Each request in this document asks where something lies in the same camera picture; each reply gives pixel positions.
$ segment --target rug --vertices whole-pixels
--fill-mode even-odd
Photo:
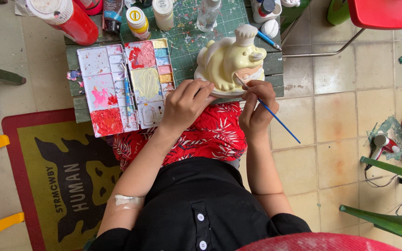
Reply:
[[[5,117],[2,127],[33,250],[86,249],[121,175],[112,147],[74,109]]]

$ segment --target black shirt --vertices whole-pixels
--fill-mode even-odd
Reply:
[[[106,231],[90,250],[235,250],[264,238],[310,231],[292,214],[270,219],[230,164],[193,157],[159,170],[131,231]]]

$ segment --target green cutting mat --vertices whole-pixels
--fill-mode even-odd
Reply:
[[[176,86],[182,80],[193,79],[197,56],[209,40],[218,41],[222,37],[234,37],[234,30],[248,23],[246,8],[242,0],[223,0],[218,25],[211,32],[202,32],[196,27],[198,5],[201,0],[177,0],[173,3],[175,25],[169,31],[161,31],[156,26],[153,9],[142,9],[148,18],[151,39],[166,37],[170,53],[173,77]],[[120,38],[123,44],[137,41],[126,23],[126,10],[123,12]]]

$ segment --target hand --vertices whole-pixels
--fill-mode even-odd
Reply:
[[[259,104],[254,111],[257,98],[260,98],[274,114],[279,110],[279,104],[275,101],[276,93],[271,83],[251,80],[247,86],[249,89],[242,97],[246,100],[246,104],[238,122],[247,140],[260,139],[266,135],[266,130],[273,116],[262,104]]]
[[[180,136],[195,122],[201,112],[217,99],[210,96],[213,89],[214,84],[209,81],[198,79],[182,81],[165,100],[164,117],[159,128],[165,128],[166,131]]]

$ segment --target white button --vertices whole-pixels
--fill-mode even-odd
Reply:
[[[205,241],[201,241],[200,248],[201,248],[201,250],[205,250],[207,248],[207,243],[205,243]]]
[[[204,220],[204,215],[198,214],[198,220],[203,221]]]

